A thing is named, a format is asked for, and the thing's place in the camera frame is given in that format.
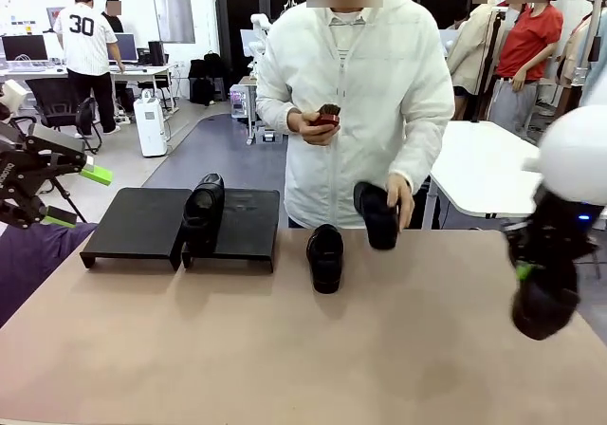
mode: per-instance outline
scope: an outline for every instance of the dark brown object held by robot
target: dark brown object held by robot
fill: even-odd
[[[341,107],[335,104],[325,104],[323,107],[319,109],[319,114],[321,114],[316,120],[312,121],[310,124],[312,126],[323,126],[325,124],[332,124],[337,127],[340,124],[340,112]]]

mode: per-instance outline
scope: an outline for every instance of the red t-shirt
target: red t-shirt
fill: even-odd
[[[496,71],[500,77],[514,77],[525,63],[561,38],[562,13],[558,9],[548,5],[537,17],[531,17],[532,10],[521,14],[506,38]],[[526,79],[538,81],[543,77],[545,67],[546,62],[532,67],[527,71]]]

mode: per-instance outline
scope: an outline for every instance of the man's right hand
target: man's right hand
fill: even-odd
[[[312,126],[310,123],[315,121],[321,114],[318,112],[288,114],[288,128],[294,133],[302,136],[310,145],[327,146],[331,139],[340,130],[339,126],[332,124],[323,124],[321,126]]]

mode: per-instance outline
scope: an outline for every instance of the gray pants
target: gray pants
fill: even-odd
[[[521,91],[512,91],[512,83],[500,79],[495,83],[488,111],[489,121],[511,133],[523,130],[538,97],[538,83],[526,83]]]

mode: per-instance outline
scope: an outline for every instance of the number 30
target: number 30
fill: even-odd
[[[84,36],[93,36],[93,31],[95,30],[95,22],[93,19],[81,17],[76,14],[70,15],[69,18],[75,21],[74,26],[69,29],[72,33],[82,33]]]

